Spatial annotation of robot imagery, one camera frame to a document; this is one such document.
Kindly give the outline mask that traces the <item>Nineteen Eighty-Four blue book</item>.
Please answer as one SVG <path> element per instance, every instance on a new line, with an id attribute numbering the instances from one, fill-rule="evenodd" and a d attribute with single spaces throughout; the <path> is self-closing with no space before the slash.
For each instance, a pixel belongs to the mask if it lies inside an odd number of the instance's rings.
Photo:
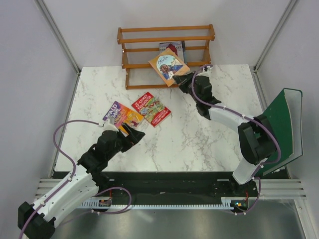
<path id="1" fill-rule="evenodd" d="M 184 44 L 184 56 L 182 58 L 180 58 L 185 64 L 187 63 L 187 56 L 186 56 L 186 46 L 185 46 L 185 42 L 183 41 Z"/>

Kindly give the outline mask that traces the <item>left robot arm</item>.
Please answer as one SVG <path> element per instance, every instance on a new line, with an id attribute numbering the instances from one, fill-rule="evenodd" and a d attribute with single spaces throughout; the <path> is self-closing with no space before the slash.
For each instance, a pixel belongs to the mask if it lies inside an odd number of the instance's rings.
<path id="1" fill-rule="evenodd" d="M 73 169 L 56 186 L 38 200 L 22 203 L 18 208 L 20 236 L 29 239 L 49 239 L 63 220 L 80 204 L 94 196 L 109 192 L 109 183 L 102 171 L 119 152 L 123 153 L 138 144 L 145 133 L 122 124 L 124 135 L 111 123 L 81 158 L 72 161 Z"/>

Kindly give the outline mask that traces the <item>orange Charlie book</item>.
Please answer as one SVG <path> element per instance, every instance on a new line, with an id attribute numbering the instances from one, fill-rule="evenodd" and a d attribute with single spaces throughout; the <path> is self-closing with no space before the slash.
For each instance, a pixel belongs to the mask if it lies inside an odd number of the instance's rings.
<path id="1" fill-rule="evenodd" d="M 190 68 L 170 48 L 150 60 L 149 64 L 168 87 L 175 83 L 174 76 L 182 76 L 190 71 Z"/>

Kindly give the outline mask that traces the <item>red Treehouse book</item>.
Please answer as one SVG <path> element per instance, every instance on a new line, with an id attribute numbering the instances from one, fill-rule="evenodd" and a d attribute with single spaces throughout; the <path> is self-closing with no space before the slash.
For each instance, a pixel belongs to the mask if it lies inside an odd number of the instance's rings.
<path id="1" fill-rule="evenodd" d="M 140 113 L 153 127 L 157 127 L 171 115 L 169 110 L 158 98 L 146 92 L 132 103 L 132 107 Z"/>

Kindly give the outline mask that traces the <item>grey red curtain book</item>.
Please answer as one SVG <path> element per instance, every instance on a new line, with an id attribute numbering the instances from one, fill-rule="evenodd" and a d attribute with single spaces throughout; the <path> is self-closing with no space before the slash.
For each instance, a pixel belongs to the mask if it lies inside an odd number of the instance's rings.
<path id="1" fill-rule="evenodd" d="M 161 42 L 159 44 L 159 51 L 163 52 L 167 48 L 171 49 L 178 57 L 182 58 L 184 56 L 184 44 L 183 41 L 174 42 Z"/>

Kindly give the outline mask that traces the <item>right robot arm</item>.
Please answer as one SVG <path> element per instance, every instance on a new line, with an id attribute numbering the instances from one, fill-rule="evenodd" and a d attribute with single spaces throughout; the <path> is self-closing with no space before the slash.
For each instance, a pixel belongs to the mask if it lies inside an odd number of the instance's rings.
<path id="1" fill-rule="evenodd" d="M 173 79 L 183 93 L 192 96 L 201 116 L 238 133 L 243 159 L 232 174 L 234 180 L 228 183 L 228 190 L 232 195 L 240 196 L 246 191 L 246 183 L 254 179 L 270 156 L 277 154 L 274 162 L 281 158 L 281 149 L 268 118 L 265 115 L 246 116 L 222 104 L 212 94 L 207 72 L 192 72 L 173 76 Z"/>

